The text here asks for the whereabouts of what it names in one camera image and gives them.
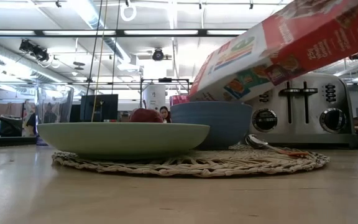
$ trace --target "woven placemat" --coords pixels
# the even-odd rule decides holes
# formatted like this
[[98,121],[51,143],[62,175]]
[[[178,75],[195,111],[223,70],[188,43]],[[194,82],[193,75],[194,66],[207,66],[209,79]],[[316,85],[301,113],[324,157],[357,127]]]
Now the woven placemat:
[[[288,151],[297,149],[282,148]],[[329,157],[315,152],[308,156],[291,157],[266,149],[253,149],[246,145],[232,146],[222,151],[192,151],[189,154],[153,161],[93,161],[74,153],[56,152],[54,162],[77,169],[97,172],[124,172],[128,174],[154,174],[163,177],[192,175],[195,177],[222,177],[249,174],[294,173],[320,168]]]

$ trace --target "desk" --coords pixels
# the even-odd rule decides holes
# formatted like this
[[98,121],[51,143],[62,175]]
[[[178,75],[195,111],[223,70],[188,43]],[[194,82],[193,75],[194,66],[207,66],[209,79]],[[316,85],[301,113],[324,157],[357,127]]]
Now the desk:
[[51,165],[54,150],[0,149],[0,223],[358,223],[358,151],[320,151],[327,168],[197,179]]

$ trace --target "red apple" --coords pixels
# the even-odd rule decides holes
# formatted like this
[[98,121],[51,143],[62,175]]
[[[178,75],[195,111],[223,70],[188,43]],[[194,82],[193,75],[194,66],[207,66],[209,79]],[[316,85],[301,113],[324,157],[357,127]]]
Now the red apple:
[[129,122],[162,123],[163,119],[158,111],[139,108],[132,112]]

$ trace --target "cereal box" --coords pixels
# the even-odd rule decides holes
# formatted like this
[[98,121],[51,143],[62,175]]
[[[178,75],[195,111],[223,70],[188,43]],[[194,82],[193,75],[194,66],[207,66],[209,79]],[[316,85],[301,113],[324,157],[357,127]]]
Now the cereal box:
[[358,53],[358,0],[294,0],[205,60],[191,101],[244,102]]

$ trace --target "toaster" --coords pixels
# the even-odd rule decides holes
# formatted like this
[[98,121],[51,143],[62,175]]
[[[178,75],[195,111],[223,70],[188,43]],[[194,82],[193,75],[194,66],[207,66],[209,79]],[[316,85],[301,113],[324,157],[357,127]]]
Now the toaster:
[[307,73],[246,104],[253,107],[249,134],[269,143],[357,147],[347,85],[334,75]]

